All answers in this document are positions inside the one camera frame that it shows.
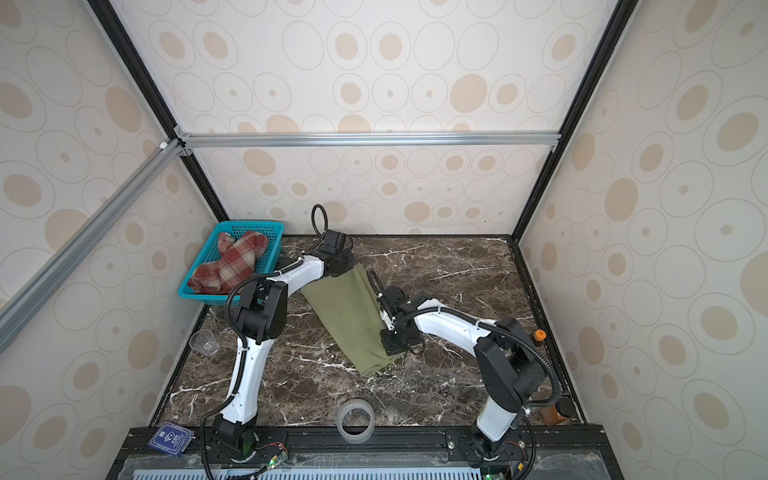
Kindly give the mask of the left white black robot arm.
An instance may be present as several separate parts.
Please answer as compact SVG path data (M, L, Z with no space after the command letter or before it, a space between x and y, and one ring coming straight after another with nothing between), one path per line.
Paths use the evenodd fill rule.
M237 285L225 304L227 321L238 339L232 378L223 404L201 420L202 442L211 437L237 455L255 451L258 391L270 350L287 323L289 298L313 282L350 271L356 264L350 252L305 253L286 267L253 275Z

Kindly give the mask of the olive green skirt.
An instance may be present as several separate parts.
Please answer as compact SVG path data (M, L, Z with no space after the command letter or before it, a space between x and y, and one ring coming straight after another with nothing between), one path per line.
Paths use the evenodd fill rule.
M362 265L312 282L301 293L362 377L373 376L397 359L383 347L380 331L385 324Z

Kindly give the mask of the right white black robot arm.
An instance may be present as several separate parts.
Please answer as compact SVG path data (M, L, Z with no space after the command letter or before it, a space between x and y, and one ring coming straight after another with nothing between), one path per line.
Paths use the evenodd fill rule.
M527 332L513 318L481 319L426 297L396 291L377 295L386 328L380 332L387 354L411 351L424 334L439 337L477 361L488 399L469 437L459 440L463 455L475 463L496 459L508 431L530 409L553 406L562 385L539 344L546 333Z

